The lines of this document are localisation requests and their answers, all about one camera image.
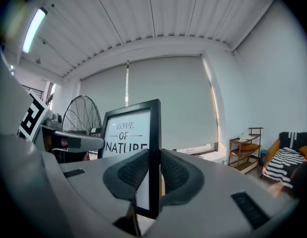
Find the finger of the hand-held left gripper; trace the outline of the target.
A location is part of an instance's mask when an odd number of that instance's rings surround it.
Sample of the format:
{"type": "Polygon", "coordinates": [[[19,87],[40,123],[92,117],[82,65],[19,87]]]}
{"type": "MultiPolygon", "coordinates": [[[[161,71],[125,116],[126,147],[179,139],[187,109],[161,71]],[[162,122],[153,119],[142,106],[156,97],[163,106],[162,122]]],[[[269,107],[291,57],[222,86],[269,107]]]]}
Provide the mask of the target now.
{"type": "Polygon", "coordinates": [[[67,146],[64,150],[70,153],[88,152],[104,147],[104,140],[100,137],[61,130],[54,131],[53,135],[66,139],[67,146]]]}

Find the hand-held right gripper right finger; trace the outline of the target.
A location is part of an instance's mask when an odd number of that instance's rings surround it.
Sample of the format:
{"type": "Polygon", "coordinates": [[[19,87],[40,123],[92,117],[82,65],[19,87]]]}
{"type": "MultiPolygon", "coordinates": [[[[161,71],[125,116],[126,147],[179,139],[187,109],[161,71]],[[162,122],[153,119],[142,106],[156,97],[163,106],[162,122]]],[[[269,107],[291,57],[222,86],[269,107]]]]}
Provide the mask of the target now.
{"type": "Polygon", "coordinates": [[[197,207],[205,177],[193,163],[179,157],[175,151],[161,150],[161,174],[165,195],[160,199],[161,211],[166,207],[197,207]]]}

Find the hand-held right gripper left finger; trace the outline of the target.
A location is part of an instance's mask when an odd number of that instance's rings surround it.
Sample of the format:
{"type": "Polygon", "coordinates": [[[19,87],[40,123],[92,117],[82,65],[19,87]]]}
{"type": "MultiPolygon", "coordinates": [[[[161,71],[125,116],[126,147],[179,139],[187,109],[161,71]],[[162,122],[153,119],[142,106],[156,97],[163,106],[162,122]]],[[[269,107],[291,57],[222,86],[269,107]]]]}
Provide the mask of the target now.
{"type": "Polygon", "coordinates": [[[134,236],[141,236],[136,217],[136,193],[149,171],[149,150],[144,149],[110,167],[103,174],[103,183],[117,199],[126,200],[129,207],[125,215],[113,225],[134,236]]]}

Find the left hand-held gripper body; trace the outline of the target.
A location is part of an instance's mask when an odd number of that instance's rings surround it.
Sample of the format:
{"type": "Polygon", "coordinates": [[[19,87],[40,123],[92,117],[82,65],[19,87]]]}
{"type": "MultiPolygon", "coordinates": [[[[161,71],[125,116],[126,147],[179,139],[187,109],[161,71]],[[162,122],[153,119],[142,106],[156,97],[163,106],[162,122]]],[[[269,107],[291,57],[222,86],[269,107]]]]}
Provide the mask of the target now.
{"type": "Polygon", "coordinates": [[[18,130],[18,136],[32,142],[41,151],[52,152],[52,135],[62,130],[62,117],[53,113],[33,91],[27,92],[32,103],[18,130]]]}

